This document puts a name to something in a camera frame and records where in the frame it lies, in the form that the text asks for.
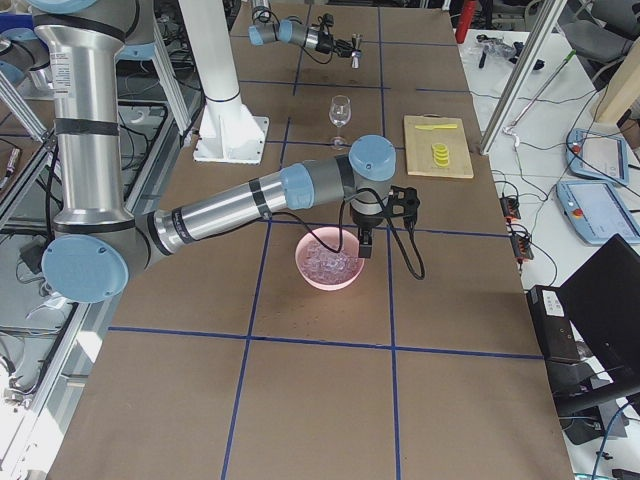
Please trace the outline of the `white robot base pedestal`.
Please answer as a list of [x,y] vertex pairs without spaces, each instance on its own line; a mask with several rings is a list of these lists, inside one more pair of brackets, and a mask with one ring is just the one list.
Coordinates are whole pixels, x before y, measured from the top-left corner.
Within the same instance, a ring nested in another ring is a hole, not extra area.
[[179,5],[205,99],[194,159],[257,165],[269,120],[254,116],[242,100],[223,3]]

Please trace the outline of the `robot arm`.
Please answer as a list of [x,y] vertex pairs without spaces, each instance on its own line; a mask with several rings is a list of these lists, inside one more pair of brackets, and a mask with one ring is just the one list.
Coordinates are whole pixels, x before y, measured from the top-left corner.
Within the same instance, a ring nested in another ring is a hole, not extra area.
[[334,17],[330,13],[321,15],[314,24],[305,24],[297,16],[279,19],[269,1],[251,1],[251,21],[248,37],[252,45],[263,46],[281,42],[297,46],[320,64],[329,63],[334,56],[351,61],[357,69],[362,57],[362,36],[353,34],[350,40],[336,38],[331,29]]
[[102,302],[181,247],[284,209],[339,201],[368,227],[389,205],[396,151],[386,138],[366,135],[345,155],[296,163],[172,211],[133,215],[121,182],[116,59],[129,46],[153,46],[153,5],[36,1],[32,8],[50,55],[64,202],[42,271],[67,299]]

